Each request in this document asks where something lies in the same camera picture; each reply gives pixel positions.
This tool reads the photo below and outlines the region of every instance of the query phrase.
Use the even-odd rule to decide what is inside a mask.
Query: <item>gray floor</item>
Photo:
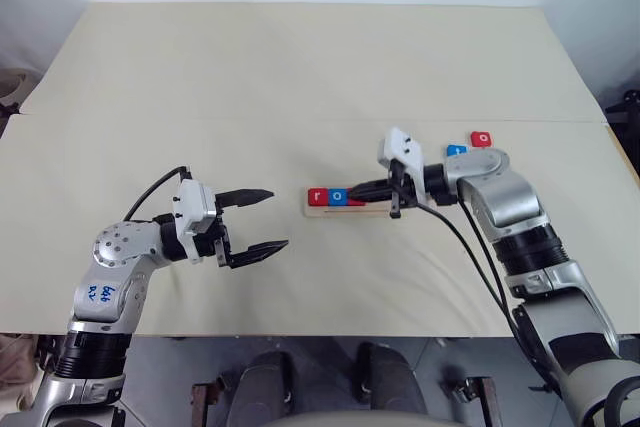
[[[491,376],[506,427],[569,427],[566,409],[555,395],[534,392],[541,384],[512,339],[430,339],[359,337],[135,338],[127,361],[121,407],[127,425],[186,426],[191,418],[194,383],[218,374],[239,375],[258,354],[282,350],[291,354],[299,396],[297,412],[361,409],[350,394],[348,374],[358,345],[373,340],[402,353],[415,371],[429,414],[470,426],[483,426],[478,401],[452,403],[440,385],[452,375]],[[627,356],[638,357],[637,344]],[[228,398],[209,409],[208,426],[225,423]]]

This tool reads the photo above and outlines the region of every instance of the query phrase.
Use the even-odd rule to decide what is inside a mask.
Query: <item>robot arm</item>
[[[89,270],[75,290],[55,372],[43,380],[31,410],[6,416],[0,426],[56,426],[78,418],[93,422],[87,425],[124,425],[124,412],[110,404],[122,393],[126,351],[153,272],[178,260],[195,263],[208,256],[220,267],[241,267],[288,244],[265,242],[232,254],[223,209],[255,204],[273,194],[244,189],[213,195],[186,168],[184,172],[173,214],[152,221],[125,220],[98,234]]]
[[[415,206],[403,200],[409,197],[471,204],[504,265],[506,285],[523,300],[513,315],[527,354],[557,383],[577,426],[591,419],[596,425],[624,425],[639,417],[637,405],[625,397],[640,365],[619,358],[613,324],[578,263],[565,254],[534,189],[510,169],[507,154],[474,150],[425,167],[419,144],[392,129],[378,160],[389,170],[388,179],[360,184],[350,197],[391,197],[395,218],[400,208]]]

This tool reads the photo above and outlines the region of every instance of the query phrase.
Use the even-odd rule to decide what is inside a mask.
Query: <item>white table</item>
[[[490,131],[617,329],[640,331],[637,178],[535,9],[94,4],[23,112],[0,142],[0,331],[63,332],[95,234],[189,164],[218,191],[276,192],[225,213],[234,249],[290,245],[236,271],[158,271],[138,333],[507,335],[436,220],[302,215],[307,186],[383,177],[393,125],[433,163]],[[458,208],[444,213],[472,239]]]

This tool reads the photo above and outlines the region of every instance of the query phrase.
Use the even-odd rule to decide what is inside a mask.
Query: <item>beige tabletop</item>
[[[0,141],[0,331],[64,331],[96,233],[188,164],[217,191],[276,192],[225,213],[234,249],[290,245],[236,271],[156,272],[139,333],[507,335],[436,220],[304,217],[305,187],[385,175],[394,125],[430,163],[490,131],[616,328],[640,331],[637,179],[536,9],[94,4],[22,110]]]

